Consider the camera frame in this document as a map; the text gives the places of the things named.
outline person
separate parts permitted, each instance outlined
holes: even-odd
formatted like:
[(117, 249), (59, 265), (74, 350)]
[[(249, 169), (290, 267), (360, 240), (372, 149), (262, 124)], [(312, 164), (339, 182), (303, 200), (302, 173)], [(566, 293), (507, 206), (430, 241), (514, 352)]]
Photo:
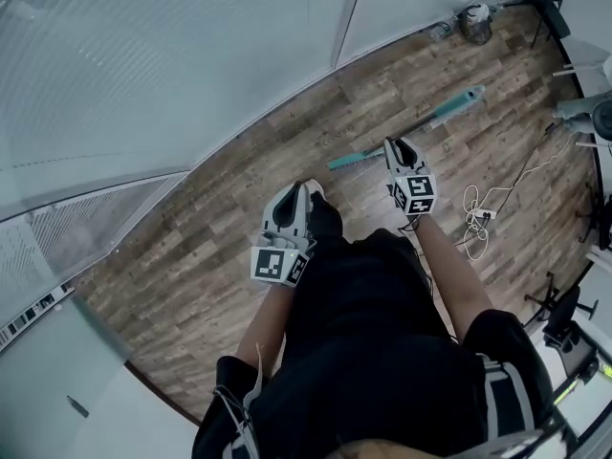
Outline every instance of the person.
[(549, 419), (552, 387), (530, 339), (514, 315), (493, 308), (429, 215), (415, 233), (456, 341), (410, 241), (377, 229), (349, 243), (322, 188), (307, 185), (314, 254), (294, 289), (270, 288), (235, 356), (217, 362), (194, 459), (249, 457), (244, 448), (232, 455), (231, 443), (260, 365), (263, 389), (248, 412), (261, 458), (448, 456), (485, 443), (483, 355), (518, 371), (535, 426)]

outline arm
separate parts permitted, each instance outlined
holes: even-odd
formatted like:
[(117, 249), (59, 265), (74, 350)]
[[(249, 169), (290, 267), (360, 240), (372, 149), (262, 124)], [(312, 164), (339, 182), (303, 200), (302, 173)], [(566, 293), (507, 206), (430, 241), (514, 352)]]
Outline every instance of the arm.
[(493, 307), (485, 287), (448, 237), (428, 214), (419, 218), (416, 235), (447, 308), (459, 343), (471, 323)]
[(238, 345), (236, 357), (255, 369), (259, 344), (264, 376), (270, 377), (285, 337), (285, 325), (294, 302), (294, 289), (272, 286)]

